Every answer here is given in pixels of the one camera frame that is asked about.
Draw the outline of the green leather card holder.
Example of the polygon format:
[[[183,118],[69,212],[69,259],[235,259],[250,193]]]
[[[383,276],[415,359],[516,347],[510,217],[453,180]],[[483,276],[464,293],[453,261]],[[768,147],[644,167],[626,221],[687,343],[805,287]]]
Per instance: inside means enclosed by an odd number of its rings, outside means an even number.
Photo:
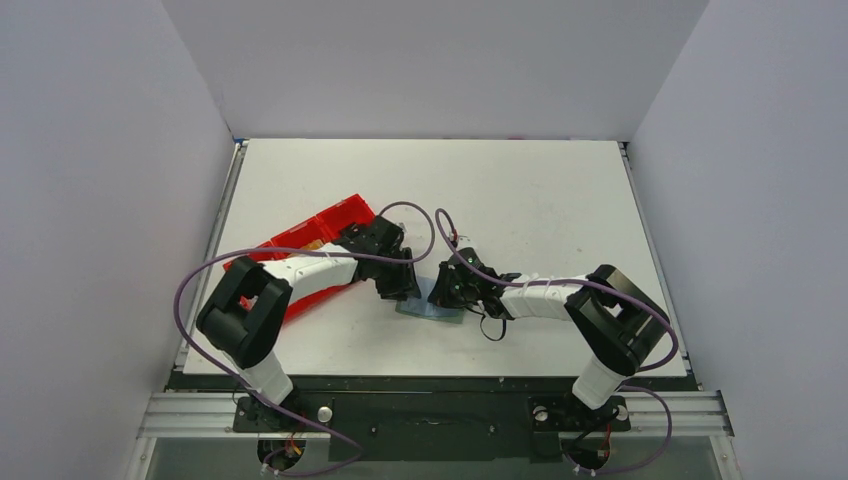
[[[438,307],[425,298],[414,297],[398,301],[395,311],[405,316],[450,323],[459,323],[464,317],[464,311],[461,309]]]

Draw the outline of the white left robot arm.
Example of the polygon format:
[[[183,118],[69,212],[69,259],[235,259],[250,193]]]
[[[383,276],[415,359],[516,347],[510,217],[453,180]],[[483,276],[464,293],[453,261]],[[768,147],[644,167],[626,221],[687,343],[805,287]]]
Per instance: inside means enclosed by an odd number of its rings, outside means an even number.
[[[382,216],[352,224],[316,250],[282,260],[233,260],[201,309],[196,326],[263,396],[259,416],[272,429],[298,416],[295,386],[274,351],[284,316],[301,300],[335,287],[371,280],[383,300],[417,298],[420,290],[404,230]]]

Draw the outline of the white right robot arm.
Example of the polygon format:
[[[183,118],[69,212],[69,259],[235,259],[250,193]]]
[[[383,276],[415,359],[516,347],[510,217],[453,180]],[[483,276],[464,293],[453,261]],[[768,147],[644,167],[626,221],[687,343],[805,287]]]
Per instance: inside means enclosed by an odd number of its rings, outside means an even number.
[[[499,275],[466,247],[440,263],[428,302],[447,309],[477,306],[504,321],[572,322],[592,352],[563,402],[566,418],[578,427],[598,420],[619,386],[644,370],[663,337],[673,335],[662,308],[608,264],[579,278]]]

